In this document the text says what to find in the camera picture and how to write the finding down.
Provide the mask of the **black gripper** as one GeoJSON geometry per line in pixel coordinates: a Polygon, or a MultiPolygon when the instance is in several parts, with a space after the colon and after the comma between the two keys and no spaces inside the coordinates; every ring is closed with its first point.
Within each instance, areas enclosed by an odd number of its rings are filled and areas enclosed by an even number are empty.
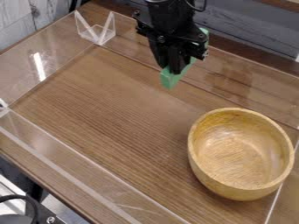
{"type": "Polygon", "coordinates": [[[201,7],[194,0],[145,0],[145,4],[146,10],[137,10],[133,15],[137,33],[147,37],[159,67],[169,66],[173,74],[181,74],[191,63],[191,56],[175,42],[203,41],[195,31],[199,27],[194,16],[206,11],[207,0],[201,7]]]}

